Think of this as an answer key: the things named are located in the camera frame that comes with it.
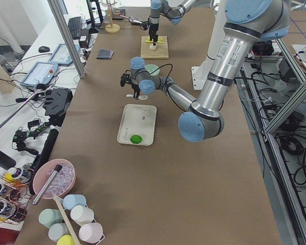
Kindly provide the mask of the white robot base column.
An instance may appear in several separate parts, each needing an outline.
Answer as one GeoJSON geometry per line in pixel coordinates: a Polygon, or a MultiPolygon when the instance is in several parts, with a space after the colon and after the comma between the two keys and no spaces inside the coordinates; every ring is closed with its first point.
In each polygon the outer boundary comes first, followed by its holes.
{"type": "Polygon", "coordinates": [[[225,33],[223,30],[223,27],[226,22],[225,5],[226,5],[226,1],[221,0],[218,5],[218,10],[216,14],[214,14],[215,22],[214,22],[214,26],[212,30],[212,35],[210,38],[210,43],[208,46],[206,59],[200,66],[191,67],[192,83],[193,83],[194,90],[203,89],[208,73],[211,70],[213,62],[216,59],[216,55],[224,40],[225,33]]]}

